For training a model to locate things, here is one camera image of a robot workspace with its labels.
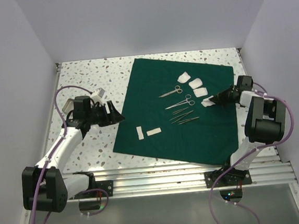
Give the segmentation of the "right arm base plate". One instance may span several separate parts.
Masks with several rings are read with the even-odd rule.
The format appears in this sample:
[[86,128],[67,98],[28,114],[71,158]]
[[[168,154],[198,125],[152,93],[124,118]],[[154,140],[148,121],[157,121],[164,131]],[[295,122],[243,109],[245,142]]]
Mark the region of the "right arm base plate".
[[[212,172],[205,172],[204,178],[206,182],[206,187],[211,188],[215,180],[223,173],[223,171],[215,170]],[[225,186],[237,186],[237,185],[249,185],[252,184],[252,179],[249,171],[240,170],[230,170],[228,173],[223,175],[216,183],[215,187],[225,187]]]

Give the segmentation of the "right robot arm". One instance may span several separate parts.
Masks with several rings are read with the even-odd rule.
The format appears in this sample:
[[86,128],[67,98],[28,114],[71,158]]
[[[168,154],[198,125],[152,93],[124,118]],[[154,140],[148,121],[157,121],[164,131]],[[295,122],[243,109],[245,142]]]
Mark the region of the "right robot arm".
[[261,150],[284,137],[286,106],[283,101],[267,97],[264,91],[254,90],[253,85],[250,76],[239,76],[236,85],[209,98],[215,105],[236,103],[248,108],[245,139],[221,168],[221,180],[227,185],[246,175]]

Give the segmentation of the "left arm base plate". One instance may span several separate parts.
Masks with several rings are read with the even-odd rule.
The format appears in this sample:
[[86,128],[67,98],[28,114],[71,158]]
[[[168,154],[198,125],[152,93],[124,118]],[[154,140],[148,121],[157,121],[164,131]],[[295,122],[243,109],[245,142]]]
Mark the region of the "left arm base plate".
[[97,189],[101,189],[102,191],[83,191],[73,197],[70,197],[69,199],[94,198],[99,196],[106,197],[106,194],[104,192],[107,192],[108,197],[111,197],[113,196],[113,183],[113,180],[96,181],[94,187],[96,187]]

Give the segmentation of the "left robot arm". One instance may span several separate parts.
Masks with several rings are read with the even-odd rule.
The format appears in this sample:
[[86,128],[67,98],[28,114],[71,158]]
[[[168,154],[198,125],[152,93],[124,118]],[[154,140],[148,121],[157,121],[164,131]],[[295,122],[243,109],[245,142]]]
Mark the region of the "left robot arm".
[[73,151],[93,126],[107,127],[124,119],[112,101],[102,103],[88,96],[76,97],[56,142],[35,166],[22,172],[24,208],[60,213],[75,195],[93,197],[98,189],[93,173],[74,172],[66,179],[62,173]]

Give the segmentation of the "white gauze pad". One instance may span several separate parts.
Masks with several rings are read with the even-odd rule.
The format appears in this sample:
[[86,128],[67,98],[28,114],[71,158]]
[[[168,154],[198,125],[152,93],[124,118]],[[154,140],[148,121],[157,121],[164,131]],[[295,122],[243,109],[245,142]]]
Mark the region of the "white gauze pad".
[[196,79],[190,81],[188,85],[194,90],[196,88],[201,87],[203,85],[203,82],[201,79],[196,78]]
[[193,90],[195,97],[203,97],[208,95],[208,91],[206,87],[196,88]]
[[215,105],[215,103],[211,101],[212,98],[213,96],[203,99],[201,102],[202,106],[206,108]]
[[183,74],[181,74],[177,81],[181,84],[184,84],[186,82],[188,82],[188,80],[190,80],[191,76],[187,73],[187,72],[184,72]]

